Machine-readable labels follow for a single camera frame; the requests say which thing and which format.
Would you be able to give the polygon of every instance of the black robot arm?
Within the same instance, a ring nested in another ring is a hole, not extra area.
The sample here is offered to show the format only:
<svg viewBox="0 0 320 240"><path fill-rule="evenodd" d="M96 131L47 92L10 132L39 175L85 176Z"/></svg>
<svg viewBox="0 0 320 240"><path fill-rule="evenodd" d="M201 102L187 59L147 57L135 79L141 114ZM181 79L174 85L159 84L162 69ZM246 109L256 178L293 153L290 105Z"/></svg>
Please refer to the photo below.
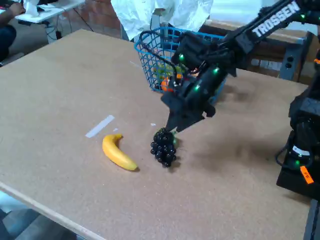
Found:
<svg viewBox="0 0 320 240"><path fill-rule="evenodd" d="M208 42L191 32L181 34L171 62L190 74L184 74L180 82L172 76L169 87L174 91L161 98L170 109L166 129L183 131L205 119L204 112L213 117L216 111L209 99L228 74L237 76L237 67L263 39L293 21L320 25L319 17L320 0L280 0L219 41Z"/></svg>

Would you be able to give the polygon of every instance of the blue basket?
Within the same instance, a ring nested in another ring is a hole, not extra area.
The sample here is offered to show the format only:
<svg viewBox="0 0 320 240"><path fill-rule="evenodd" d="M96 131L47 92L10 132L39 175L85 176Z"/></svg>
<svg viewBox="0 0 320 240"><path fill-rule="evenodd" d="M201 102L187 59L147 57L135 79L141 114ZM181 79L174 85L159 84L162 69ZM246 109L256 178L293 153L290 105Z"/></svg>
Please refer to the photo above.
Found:
<svg viewBox="0 0 320 240"><path fill-rule="evenodd" d="M165 37L160 37L154 33L145 34L142 38L142 42L145 43L154 53L157 53L166 60L171 61L171 57L179 46L178 38L181 33L185 32L186 30L165 26L156 28L154 31ZM223 36L206 34L202 32L194 32L194 34L205 40L208 40L209 42L223 38ZM134 48L139 54L146 80L153 91L163 93L164 90L161 86L162 82L165 79L169 79L169 77L173 75L173 69L169 64L166 64L163 60L158 59L156 56L152 55L145 48L143 48L142 42L140 40L136 42ZM177 73L181 74L181 68L179 66L176 66L176 68ZM221 92L224 83L225 80L215 92L215 96L210 99L210 103L213 104L216 101L216 98Z"/></svg>

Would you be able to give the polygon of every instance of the wall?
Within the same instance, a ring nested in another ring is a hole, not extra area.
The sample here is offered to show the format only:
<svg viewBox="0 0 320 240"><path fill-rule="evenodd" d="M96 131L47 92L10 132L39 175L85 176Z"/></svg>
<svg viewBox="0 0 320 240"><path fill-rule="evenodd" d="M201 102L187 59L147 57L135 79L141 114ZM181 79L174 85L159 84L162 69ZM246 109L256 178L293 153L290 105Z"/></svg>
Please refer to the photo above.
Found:
<svg viewBox="0 0 320 240"><path fill-rule="evenodd" d="M75 10L91 27L102 26L118 31L121 29L120 21L111 5L111 0L86 0L85 5L75 8ZM72 23L83 24L74 10L64 14L65 17L68 17L68 15Z"/></svg>

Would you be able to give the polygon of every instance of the floor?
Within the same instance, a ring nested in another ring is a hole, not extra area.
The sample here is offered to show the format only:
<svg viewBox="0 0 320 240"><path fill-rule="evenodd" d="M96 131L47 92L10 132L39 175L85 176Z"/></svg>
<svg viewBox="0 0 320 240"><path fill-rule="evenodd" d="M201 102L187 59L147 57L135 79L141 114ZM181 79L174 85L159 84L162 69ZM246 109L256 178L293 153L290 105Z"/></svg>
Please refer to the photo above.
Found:
<svg viewBox="0 0 320 240"><path fill-rule="evenodd" d="M56 28L61 31L62 36L68 35L79 29L86 29L90 31L90 28L82 22L80 18L69 23L68 18L61 15L59 18L55 18L52 22L54 25L58 23ZM28 54L48 44L45 25L21 25L18 24L18 21L15 19L12 20L10 24L14 26L17 31L16 39L10 48L10 55L15 55L17 53ZM102 25L91 24L90 26L96 33L115 38L120 38L121 36L120 31L117 29L111 29Z"/></svg>

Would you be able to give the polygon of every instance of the yellow banana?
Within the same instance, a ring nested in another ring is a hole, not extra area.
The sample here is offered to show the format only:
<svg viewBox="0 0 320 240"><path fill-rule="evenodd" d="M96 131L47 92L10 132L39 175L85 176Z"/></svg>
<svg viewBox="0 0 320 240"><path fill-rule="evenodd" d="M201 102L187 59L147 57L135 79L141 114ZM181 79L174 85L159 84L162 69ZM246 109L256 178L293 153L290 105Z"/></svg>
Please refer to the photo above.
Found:
<svg viewBox="0 0 320 240"><path fill-rule="evenodd" d="M102 150L104 154L118 166L126 170L134 171L138 167L137 164L116 146L116 142L121 138L122 134L105 136L102 141Z"/></svg>

